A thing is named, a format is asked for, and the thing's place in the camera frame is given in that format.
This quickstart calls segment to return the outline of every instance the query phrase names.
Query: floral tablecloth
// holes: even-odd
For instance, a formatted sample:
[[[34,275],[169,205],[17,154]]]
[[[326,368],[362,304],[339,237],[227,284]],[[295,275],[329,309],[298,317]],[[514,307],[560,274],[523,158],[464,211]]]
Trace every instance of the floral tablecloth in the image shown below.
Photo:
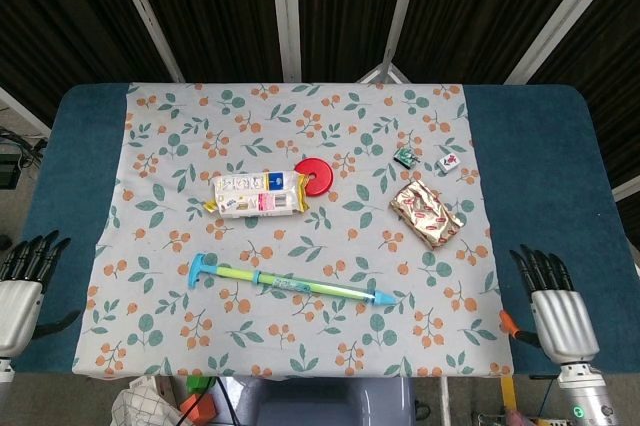
[[[289,376],[510,374],[489,223],[460,85],[132,84],[74,372]],[[407,171],[399,147],[421,161]],[[444,176],[435,163],[455,152]],[[219,174],[328,161],[294,216],[205,212]],[[430,251],[389,208],[412,178],[466,223]],[[378,307],[217,277],[211,262],[377,287]]]

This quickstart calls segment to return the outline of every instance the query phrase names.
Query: red plastic disc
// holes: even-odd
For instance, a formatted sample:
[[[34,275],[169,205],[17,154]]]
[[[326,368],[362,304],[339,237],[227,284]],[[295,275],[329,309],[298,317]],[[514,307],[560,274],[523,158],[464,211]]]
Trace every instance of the red plastic disc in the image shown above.
[[[296,164],[295,170],[311,176],[304,190],[307,196],[320,196],[333,184],[333,170],[329,163],[319,158],[307,158]]]

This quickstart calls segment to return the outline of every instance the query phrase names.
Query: wire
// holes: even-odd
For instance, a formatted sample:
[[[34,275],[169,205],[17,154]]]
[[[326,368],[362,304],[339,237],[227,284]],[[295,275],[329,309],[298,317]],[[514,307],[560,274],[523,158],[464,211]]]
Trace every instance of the wire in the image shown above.
[[[222,395],[224,396],[224,400],[227,403],[227,408],[229,408],[229,413],[231,414],[231,421],[233,422],[233,426],[242,426],[238,416],[236,415],[236,410],[233,409],[231,405],[231,400],[229,399],[229,394],[227,394],[227,388],[222,384],[222,380],[218,381],[218,386],[220,386],[220,390],[222,391]]]
[[[549,385],[547,386],[547,391],[544,393],[544,398],[542,398],[542,404],[540,405],[540,411],[538,411],[538,418],[542,417],[542,411],[544,410],[544,405],[547,402],[547,398],[549,397],[549,392],[551,391],[551,386],[555,380],[551,379],[549,381]]]
[[[191,411],[193,411],[193,408],[195,408],[198,403],[200,402],[200,400],[202,398],[204,398],[204,395],[207,394],[207,391],[209,391],[209,388],[211,387],[211,381],[213,380],[213,376],[209,376],[209,380],[207,381],[207,389],[200,395],[198,396],[198,399],[196,399],[193,404],[189,407],[189,409],[187,409],[187,411],[182,415],[182,417],[180,418],[180,421],[178,421],[176,423],[176,426],[180,426],[185,419],[187,419],[187,417],[189,416],[189,414],[191,414]]]

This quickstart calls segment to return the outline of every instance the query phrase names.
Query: candy wrapper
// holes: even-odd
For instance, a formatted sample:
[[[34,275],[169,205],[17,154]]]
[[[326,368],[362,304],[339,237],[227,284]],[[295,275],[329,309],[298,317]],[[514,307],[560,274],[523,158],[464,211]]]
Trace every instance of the candy wrapper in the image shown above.
[[[309,209],[305,186],[309,176],[296,171],[229,174],[213,180],[214,200],[204,204],[223,218],[283,216]]]
[[[402,188],[390,204],[432,249],[442,246],[464,226],[422,181]]]

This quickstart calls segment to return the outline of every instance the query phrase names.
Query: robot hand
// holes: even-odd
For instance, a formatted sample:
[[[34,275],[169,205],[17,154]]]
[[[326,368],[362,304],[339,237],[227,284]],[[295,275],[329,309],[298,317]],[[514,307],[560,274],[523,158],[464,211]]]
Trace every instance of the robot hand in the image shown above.
[[[11,358],[18,356],[29,341],[55,333],[80,314],[72,311],[61,321],[36,326],[42,299],[60,254],[71,241],[63,239],[51,250],[58,231],[22,242],[0,266],[0,403],[13,379]]]
[[[578,425],[619,424],[606,384],[590,361],[600,350],[589,313],[564,263],[554,254],[546,256],[521,245],[522,253],[510,251],[529,294],[537,335],[519,331],[505,312],[503,322],[514,338],[541,347],[560,365],[558,385],[573,408]]]

